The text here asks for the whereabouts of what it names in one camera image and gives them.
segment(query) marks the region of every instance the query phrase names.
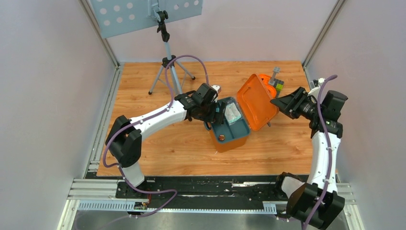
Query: wood surface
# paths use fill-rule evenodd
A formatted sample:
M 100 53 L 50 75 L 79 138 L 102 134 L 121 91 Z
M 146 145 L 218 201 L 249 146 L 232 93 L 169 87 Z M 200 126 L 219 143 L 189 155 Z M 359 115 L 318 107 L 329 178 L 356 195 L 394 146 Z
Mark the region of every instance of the wood surface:
M 183 91 L 196 90 L 205 82 L 204 71 L 198 62 L 183 62 L 196 80 L 186 77 Z M 219 98 L 236 97 L 237 91 L 253 73 L 272 75 L 275 66 L 281 68 L 277 78 L 285 81 L 281 96 L 308 83 L 299 61 L 205 62 L 210 84 L 221 85 Z M 148 90 L 159 70 L 160 63 L 126 63 L 118 89 L 110 127 L 116 117 L 140 116 L 162 107 L 170 100 L 169 90 L 158 82 L 152 95 Z M 177 67 L 180 81 L 184 72 Z M 142 143 L 139 160 L 144 175 L 263 175 L 283 171 L 310 173 L 312 143 L 309 121 L 291 120 L 282 113 L 265 126 L 251 132 L 246 144 L 237 149 L 216 153 L 209 132 L 202 121 L 173 124 L 151 135 Z M 108 163 L 116 162 L 109 153 Z M 97 173 L 120 175 L 116 167 L 106 169 L 100 164 Z

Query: toolbox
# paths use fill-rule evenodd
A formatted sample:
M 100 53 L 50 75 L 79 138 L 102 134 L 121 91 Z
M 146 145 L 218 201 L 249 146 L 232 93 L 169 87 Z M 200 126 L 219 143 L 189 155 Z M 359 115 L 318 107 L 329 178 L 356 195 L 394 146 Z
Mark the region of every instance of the toolbox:
M 277 115 L 279 109 L 271 104 L 271 99 L 274 98 L 271 91 L 258 75 L 253 74 L 238 91 L 237 99 L 226 97 L 218 100 L 219 102 L 226 102 L 227 107 L 232 108 L 226 110 L 232 110 L 234 113 L 232 122 L 226 114 L 224 123 L 221 125 L 204 124 L 206 129 L 210 131 L 210 136 L 218 152 L 243 146 L 251 130 L 261 129 Z

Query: gray plastic object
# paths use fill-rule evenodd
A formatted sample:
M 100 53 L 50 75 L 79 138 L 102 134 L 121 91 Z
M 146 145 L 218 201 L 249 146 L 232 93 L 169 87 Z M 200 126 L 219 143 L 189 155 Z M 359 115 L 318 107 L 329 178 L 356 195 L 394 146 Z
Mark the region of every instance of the gray plastic object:
M 244 113 L 242 113 L 241 109 L 239 108 L 235 98 L 226 97 L 226 98 L 218 100 L 218 102 L 226 102 L 226 103 L 229 101 L 234 102 L 237 105 L 237 108 L 240 111 L 240 113 L 242 115 L 244 114 Z M 212 130 L 214 132 L 214 136 L 216 137 L 216 140 L 221 144 L 225 144 L 227 142 L 230 142 L 230 141 L 233 141 L 233 140 L 236 140 L 239 138 L 244 138 L 244 137 L 248 136 L 251 132 L 244 116 L 242 116 L 241 119 L 237 120 L 232 125 L 229 125 L 227 121 L 224 121 L 224 123 L 222 125 L 211 124 L 211 126 L 212 126 Z M 220 135 L 224 135 L 225 140 L 219 141 L 218 137 Z

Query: orange box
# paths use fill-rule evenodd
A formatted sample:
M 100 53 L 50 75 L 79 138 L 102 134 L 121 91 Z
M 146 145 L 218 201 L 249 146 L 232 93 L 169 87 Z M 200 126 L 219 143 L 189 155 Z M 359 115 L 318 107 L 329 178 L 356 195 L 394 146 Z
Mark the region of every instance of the orange box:
M 206 127 L 218 152 L 243 146 L 251 129 L 253 131 L 261 129 L 277 115 L 279 108 L 271 104 L 271 99 L 276 95 L 276 90 L 274 91 L 275 94 L 272 94 L 272 89 L 265 86 L 263 79 L 252 74 L 238 91 L 237 99 L 233 97 L 219 99 L 219 102 L 235 103 L 242 117 L 232 125 L 224 121 L 222 125 L 210 124 L 210 127 Z

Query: toolbox lid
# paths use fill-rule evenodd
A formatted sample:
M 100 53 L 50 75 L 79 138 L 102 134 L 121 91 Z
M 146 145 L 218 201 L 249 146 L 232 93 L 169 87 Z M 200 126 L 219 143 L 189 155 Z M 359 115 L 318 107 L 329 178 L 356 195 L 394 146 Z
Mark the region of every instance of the toolbox lid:
M 238 104 L 252 130 L 261 129 L 279 112 L 271 99 L 271 93 L 256 74 L 252 74 L 238 91 Z

